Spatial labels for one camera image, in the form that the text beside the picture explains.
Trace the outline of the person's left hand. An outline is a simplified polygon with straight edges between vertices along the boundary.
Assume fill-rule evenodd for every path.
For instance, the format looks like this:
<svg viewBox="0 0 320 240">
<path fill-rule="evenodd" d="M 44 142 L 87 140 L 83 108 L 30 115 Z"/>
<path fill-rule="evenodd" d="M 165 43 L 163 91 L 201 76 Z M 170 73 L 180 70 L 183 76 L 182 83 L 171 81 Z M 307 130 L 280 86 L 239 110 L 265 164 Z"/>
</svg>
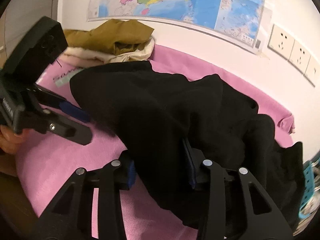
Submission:
<svg viewBox="0 0 320 240">
<path fill-rule="evenodd" d="M 7 154 L 16 154 L 26 142 L 29 132 L 29 129 L 24 129 L 21 134 L 16 134 L 11 128 L 1 125 L 1 150 Z"/>
</svg>

